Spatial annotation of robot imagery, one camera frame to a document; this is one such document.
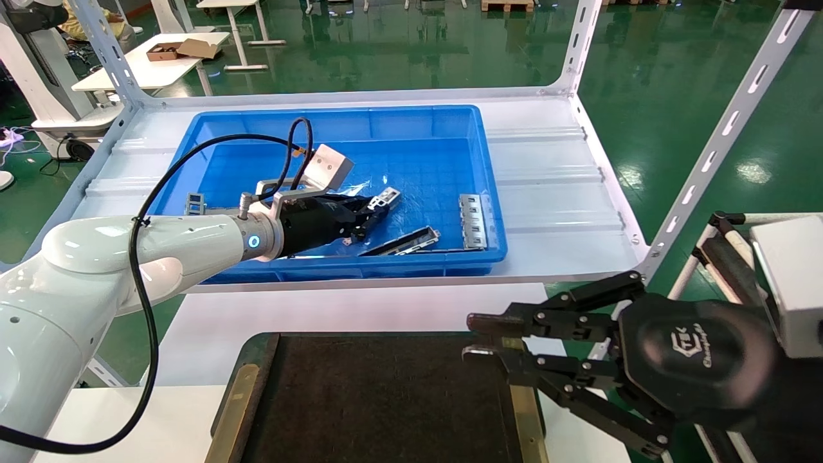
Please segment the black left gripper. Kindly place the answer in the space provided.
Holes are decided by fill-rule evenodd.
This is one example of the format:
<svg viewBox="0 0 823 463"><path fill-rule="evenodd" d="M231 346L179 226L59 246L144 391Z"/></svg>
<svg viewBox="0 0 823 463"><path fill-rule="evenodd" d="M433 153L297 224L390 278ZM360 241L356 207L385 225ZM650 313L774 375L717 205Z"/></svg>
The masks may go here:
<svg viewBox="0 0 823 463"><path fill-rule="evenodd" d="M280 208L282 257L329 245L341 238L365 241L390 213L389 207L368 208L373 196L303 197Z"/></svg>

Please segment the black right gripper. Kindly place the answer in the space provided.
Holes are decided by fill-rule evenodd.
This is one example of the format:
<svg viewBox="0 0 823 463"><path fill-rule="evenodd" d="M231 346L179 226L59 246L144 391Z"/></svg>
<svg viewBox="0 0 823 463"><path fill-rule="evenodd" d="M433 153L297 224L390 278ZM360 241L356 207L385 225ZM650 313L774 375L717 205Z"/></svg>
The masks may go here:
<svg viewBox="0 0 823 463"><path fill-rule="evenodd" d="M467 327L496 337L605 341L619 325L629 382L676 418L695 424L756 422L782 360L770 323L744 305L644 294L640 273L627 271L541 303L512 302L501 314L468 314ZM618 323L598 312L623 301L632 303L621 311ZM660 458L669 448L670 413L659 408L649 421L593 392L627 385L610 361L588 361L584 367L576 358L484 345L462 349L462 360L498 367L511 386L543 392L649 459Z"/></svg>

